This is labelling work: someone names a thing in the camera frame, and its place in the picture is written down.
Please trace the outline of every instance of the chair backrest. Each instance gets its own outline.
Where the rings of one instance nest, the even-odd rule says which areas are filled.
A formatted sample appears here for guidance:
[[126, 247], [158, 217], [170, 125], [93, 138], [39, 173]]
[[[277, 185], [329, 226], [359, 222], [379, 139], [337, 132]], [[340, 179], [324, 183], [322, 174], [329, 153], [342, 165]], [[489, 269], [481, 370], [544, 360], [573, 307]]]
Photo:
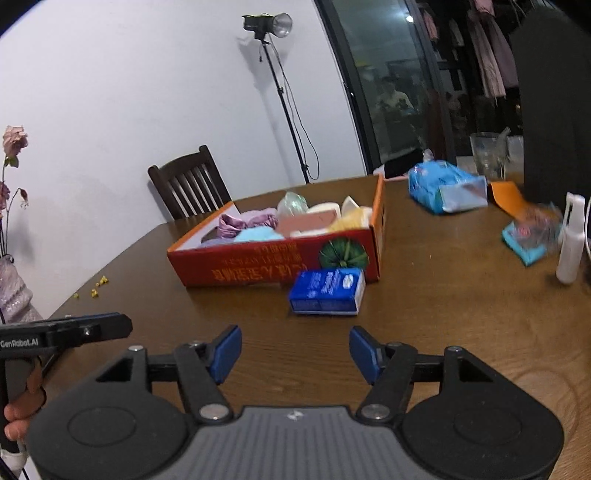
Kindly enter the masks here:
[[213, 212], [230, 201], [206, 145], [160, 168], [152, 165], [148, 175], [175, 220]]

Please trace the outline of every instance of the dried flower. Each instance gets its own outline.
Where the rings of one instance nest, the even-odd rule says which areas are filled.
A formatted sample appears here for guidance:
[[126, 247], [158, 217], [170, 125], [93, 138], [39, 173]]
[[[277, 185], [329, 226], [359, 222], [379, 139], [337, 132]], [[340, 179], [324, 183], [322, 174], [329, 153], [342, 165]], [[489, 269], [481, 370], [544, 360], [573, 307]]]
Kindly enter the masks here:
[[6, 202], [10, 199], [10, 190], [6, 183], [0, 181], [0, 211], [6, 209]]
[[22, 198], [21, 207], [27, 208], [29, 206], [29, 194], [27, 193], [27, 191], [25, 189], [18, 189], [18, 191], [21, 192], [21, 198]]
[[9, 165], [18, 167], [17, 155], [29, 144], [27, 140], [27, 134], [23, 127], [11, 127], [8, 125], [6, 131], [2, 136], [2, 147], [6, 154], [7, 162]]

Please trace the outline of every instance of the brown soap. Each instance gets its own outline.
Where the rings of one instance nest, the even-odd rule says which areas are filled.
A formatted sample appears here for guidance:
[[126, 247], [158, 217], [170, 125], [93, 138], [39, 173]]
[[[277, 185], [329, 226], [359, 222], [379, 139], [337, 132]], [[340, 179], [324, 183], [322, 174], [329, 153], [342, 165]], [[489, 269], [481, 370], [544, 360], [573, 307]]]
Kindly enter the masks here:
[[282, 216], [279, 218], [279, 225], [277, 225], [275, 231], [285, 238], [289, 238], [290, 233], [295, 231], [307, 232], [308, 230], [327, 228], [335, 220], [336, 212], [334, 210], [304, 213], [303, 215], [295, 216]]

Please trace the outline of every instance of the flower stem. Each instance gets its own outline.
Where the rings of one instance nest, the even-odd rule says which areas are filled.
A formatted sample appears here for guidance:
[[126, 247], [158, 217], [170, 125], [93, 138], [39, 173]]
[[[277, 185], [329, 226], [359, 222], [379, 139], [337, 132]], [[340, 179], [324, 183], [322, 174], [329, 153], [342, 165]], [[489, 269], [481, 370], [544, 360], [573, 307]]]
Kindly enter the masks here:
[[14, 195], [12, 195], [12, 198], [10, 199], [10, 203], [8, 204], [8, 207], [6, 208], [6, 235], [4, 235], [4, 251], [6, 253], [8, 253], [8, 219], [10, 218], [10, 209], [12, 208], [12, 203], [14, 202], [14, 197], [17, 196], [17, 193], [20, 192], [21, 189], [18, 188], [16, 192], [14, 192]]
[[[4, 189], [4, 172], [6, 171], [7, 160], [8, 156], [4, 157], [4, 163], [2, 164], [2, 190]], [[4, 235], [4, 231], [2, 230], [3, 219], [0, 219], [0, 244], [2, 244], [2, 256], [6, 255], [8, 247], [8, 210], [6, 211], [6, 216], [6, 235]]]

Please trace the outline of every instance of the studio light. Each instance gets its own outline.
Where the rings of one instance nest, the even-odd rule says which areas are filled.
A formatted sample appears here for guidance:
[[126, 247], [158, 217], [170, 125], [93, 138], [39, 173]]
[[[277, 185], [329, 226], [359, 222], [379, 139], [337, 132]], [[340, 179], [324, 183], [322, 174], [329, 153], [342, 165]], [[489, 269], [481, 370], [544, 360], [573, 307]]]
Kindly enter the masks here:
[[263, 40], [265, 35], [272, 33], [283, 38], [290, 34], [293, 22], [288, 14], [275, 15], [243, 15], [244, 30], [255, 33], [257, 40]]

